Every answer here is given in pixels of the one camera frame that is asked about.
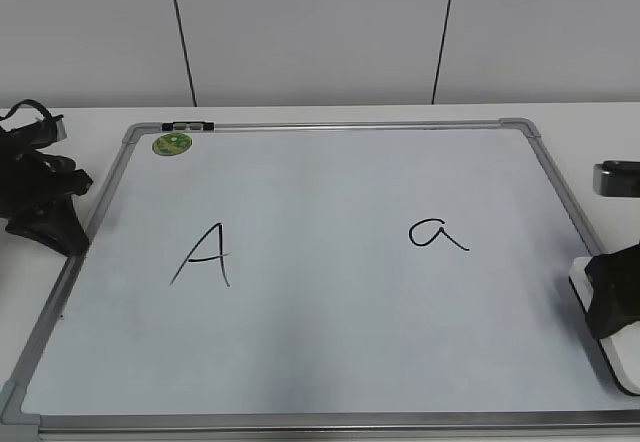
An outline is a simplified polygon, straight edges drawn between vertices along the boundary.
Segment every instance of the whiteboard surface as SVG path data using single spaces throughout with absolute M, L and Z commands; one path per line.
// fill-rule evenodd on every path
M 519 131 L 191 135 L 175 157 L 138 142 L 23 411 L 638 408 L 588 336 L 566 282 L 586 249 Z M 470 251 L 413 245 L 428 217 Z M 215 261 L 170 285 L 217 222 L 231 287 Z

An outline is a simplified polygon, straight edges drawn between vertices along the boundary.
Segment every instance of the aluminum whiteboard frame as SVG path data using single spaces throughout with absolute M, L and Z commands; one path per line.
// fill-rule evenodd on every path
M 129 128 L 86 227 L 92 240 L 135 146 L 144 134 L 171 130 L 203 132 L 326 130 L 452 130 L 515 129 L 527 138 L 569 217 L 591 255 L 602 244 L 544 147 L 540 133 L 527 119 L 454 122 L 385 122 L 323 124 L 211 124 L 202 121 L 142 123 Z M 590 412 L 425 412 L 238 415 L 46 416 L 24 414 L 21 405 L 33 373 L 59 314 L 73 289 L 84 257 L 67 259 L 25 345 L 16 367 L 0 392 L 0 438 L 35 441 L 67 439 L 201 439 L 201 438 L 336 438 L 442 437 L 508 435 L 639 434 L 640 410 Z

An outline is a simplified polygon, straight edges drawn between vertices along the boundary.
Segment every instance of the black marker writing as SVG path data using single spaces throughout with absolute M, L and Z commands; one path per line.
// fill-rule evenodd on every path
M 439 222 L 440 223 L 440 227 L 438 228 L 438 231 L 435 233 L 435 235 L 433 237 L 431 237 L 429 240 L 427 240 L 426 242 L 423 242 L 423 243 L 418 243 L 418 242 L 416 242 L 416 239 L 413 238 L 413 231 L 416 230 L 418 227 L 420 227 L 422 224 L 425 224 L 427 222 Z M 460 245 L 453 237 L 451 237 L 449 234 L 447 234 L 447 231 L 444 230 L 444 228 L 442 227 L 443 225 L 444 225 L 444 220 L 442 220 L 442 219 L 423 219 L 423 220 L 421 220 L 419 222 L 416 222 L 409 229 L 409 240 L 411 241 L 411 243 L 413 245 L 415 245 L 417 247 L 425 247 L 425 246 L 429 245 L 431 242 L 433 242 L 434 240 L 436 240 L 439 235 L 444 235 L 447 239 L 449 239 L 451 242 L 453 242 L 457 247 L 461 248 L 465 252 L 468 252 L 469 249 L 467 249 L 466 247 Z
M 214 255 L 213 257 L 205 257 L 204 259 L 191 259 L 191 254 L 193 254 L 196 249 L 198 248 L 198 246 L 204 242 L 204 239 L 206 239 L 209 234 L 211 232 L 213 232 L 214 230 L 218 229 L 218 255 Z M 209 230 L 207 230 L 204 235 L 202 237 L 200 237 L 200 240 L 198 240 L 198 242 L 196 242 L 196 245 L 193 246 L 193 248 L 189 251 L 189 253 L 187 254 L 187 256 L 184 258 L 184 260 L 182 261 L 182 264 L 180 264 L 180 267 L 178 267 L 177 272 L 175 273 L 175 275 L 173 276 L 173 278 L 171 279 L 171 282 L 169 283 L 169 285 L 172 285 L 175 280 L 178 278 L 178 275 L 180 275 L 180 272 L 182 271 L 182 269 L 184 268 L 184 266 L 187 264 L 187 262 L 208 262 L 210 260 L 219 260 L 220 261 L 220 271 L 222 272 L 222 278 L 224 279 L 224 283 L 227 284 L 227 287 L 231 287 L 231 285 L 229 285 L 229 280 L 227 279 L 227 271 L 224 267 L 224 258 L 229 255 L 229 254 L 225 254 L 222 250 L 222 223 L 218 222 L 217 224 L 215 224 L 213 227 L 211 227 Z

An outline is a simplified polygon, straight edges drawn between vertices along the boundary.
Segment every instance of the black mechanical clamp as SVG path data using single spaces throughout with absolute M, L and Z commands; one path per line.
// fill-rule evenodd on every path
M 640 162 L 597 164 L 593 187 L 605 197 L 640 197 Z M 585 273 L 593 286 L 586 317 L 593 337 L 609 337 L 640 321 L 640 244 L 593 257 Z
M 89 247 L 71 195 L 83 195 L 93 180 L 76 163 L 60 155 L 39 152 L 66 137 L 62 115 L 53 116 L 39 102 L 26 99 L 0 121 L 29 106 L 41 120 L 23 127 L 0 127 L 0 217 L 10 234 L 40 242 L 62 255 L 79 255 Z

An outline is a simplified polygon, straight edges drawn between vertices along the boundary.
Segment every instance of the round sticker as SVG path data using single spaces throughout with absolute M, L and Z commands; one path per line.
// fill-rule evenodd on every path
M 191 137 L 187 134 L 165 134 L 158 137 L 151 148 L 158 155 L 179 155 L 191 147 Z

